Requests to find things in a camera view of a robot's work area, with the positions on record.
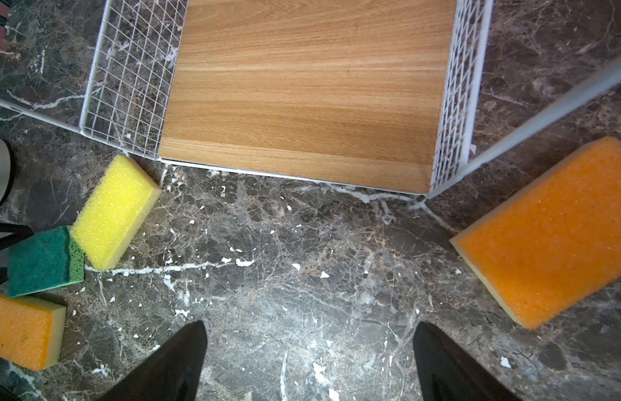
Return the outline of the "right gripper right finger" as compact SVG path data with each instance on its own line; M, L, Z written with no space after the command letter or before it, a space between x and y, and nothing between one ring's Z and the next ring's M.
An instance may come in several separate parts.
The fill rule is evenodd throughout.
M412 344L425 400L518 398L435 324L420 322Z

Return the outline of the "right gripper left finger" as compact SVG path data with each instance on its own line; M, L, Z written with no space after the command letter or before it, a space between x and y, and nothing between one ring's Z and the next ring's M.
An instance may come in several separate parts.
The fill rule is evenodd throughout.
M207 345L203 322L183 326L101 399L196 399Z

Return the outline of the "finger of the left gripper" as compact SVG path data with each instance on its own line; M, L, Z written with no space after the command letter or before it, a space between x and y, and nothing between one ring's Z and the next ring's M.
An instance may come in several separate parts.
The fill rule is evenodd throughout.
M33 235L30 227L0 222L0 285L7 281L7 254L10 247Z

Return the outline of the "dark green sponge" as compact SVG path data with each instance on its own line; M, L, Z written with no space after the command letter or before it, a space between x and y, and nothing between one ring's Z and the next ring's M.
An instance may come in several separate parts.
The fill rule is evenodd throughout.
M37 233L9 250L6 296L21 297L82 282L84 258L69 227Z

